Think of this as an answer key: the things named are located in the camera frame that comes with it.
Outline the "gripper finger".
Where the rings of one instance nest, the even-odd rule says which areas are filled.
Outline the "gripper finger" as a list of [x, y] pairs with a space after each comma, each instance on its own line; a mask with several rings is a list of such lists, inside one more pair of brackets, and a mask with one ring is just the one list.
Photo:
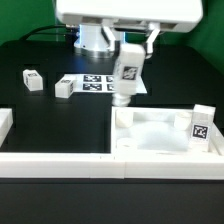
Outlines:
[[147, 59], [149, 59], [153, 54], [153, 43], [156, 40], [159, 33], [160, 30], [158, 28], [155, 28], [154, 30], [149, 32], [148, 38], [144, 44]]
[[113, 30], [110, 27], [107, 26], [102, 26], [101, 27], [101, 34], [103, 36], [103, 38], [105, 39], [105, 41], [107, 42], [107, 50], [110, 53], [115, 53], [118, 51], [119, 49], [119, 40], [116, 38]]

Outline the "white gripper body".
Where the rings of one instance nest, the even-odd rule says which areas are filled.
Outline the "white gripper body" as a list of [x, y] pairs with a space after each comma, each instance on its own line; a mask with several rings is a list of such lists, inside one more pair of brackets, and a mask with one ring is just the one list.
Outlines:
[[203, 6], [202, 0], [56, 0], [56, 16], [67, 25], [190, 32]]

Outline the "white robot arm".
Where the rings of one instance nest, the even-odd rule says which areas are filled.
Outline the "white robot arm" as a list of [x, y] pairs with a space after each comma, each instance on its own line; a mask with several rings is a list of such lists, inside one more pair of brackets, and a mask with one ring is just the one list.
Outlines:
[[203, 17], [203, 6], [202, 0], [56, 0], [55, 14], [79, 29], [78, 52], [109, 57], [127, 33], [142, 33], [150, 57], [159, 33], [191, 31]]

